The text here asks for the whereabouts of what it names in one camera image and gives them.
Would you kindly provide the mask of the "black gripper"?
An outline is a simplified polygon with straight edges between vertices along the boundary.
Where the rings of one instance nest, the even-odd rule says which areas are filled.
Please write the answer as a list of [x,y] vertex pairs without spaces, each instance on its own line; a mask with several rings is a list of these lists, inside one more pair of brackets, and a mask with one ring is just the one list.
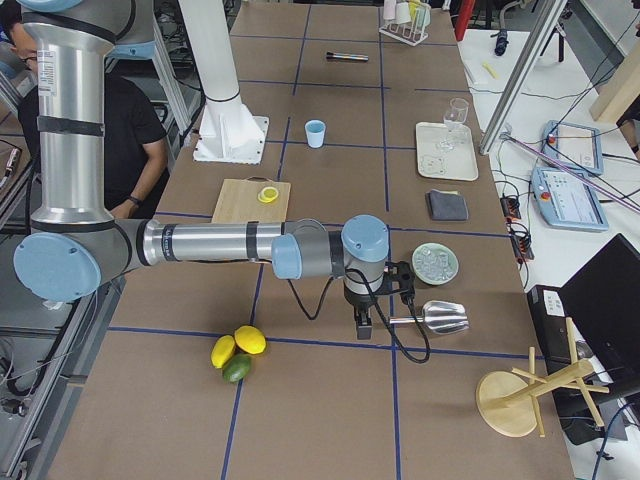
[[372,320],[369,309],[380,297],[399,295],[412,315],[415,307],[415,274],[406,261],[353,264],[345,270],[345,299],[354,307],[358,340],[370,340]]

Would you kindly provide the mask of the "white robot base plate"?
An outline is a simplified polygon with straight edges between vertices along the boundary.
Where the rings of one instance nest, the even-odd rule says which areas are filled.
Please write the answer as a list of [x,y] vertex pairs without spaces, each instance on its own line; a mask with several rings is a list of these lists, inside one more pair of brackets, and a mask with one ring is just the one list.
[[208,100],[193,153],[195,161],[259,164],[269,118],[254,116],[238,99],[226,103]]

